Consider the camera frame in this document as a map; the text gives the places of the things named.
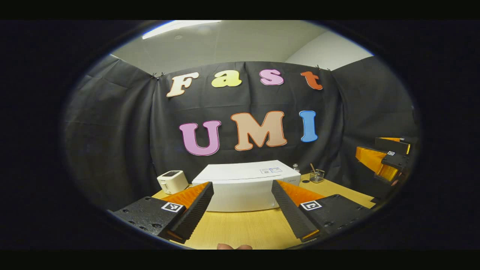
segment white box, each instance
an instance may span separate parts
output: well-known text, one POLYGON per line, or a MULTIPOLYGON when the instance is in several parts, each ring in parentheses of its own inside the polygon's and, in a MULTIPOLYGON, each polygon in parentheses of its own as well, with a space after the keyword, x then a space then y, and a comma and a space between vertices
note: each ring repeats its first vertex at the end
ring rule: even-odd
POLYGON ((210 164, 192 185, 212 182, 214 195, 207 211, 243 212, 277 208, 273 180, 300 184, 300 173, 278 160, 210 164))

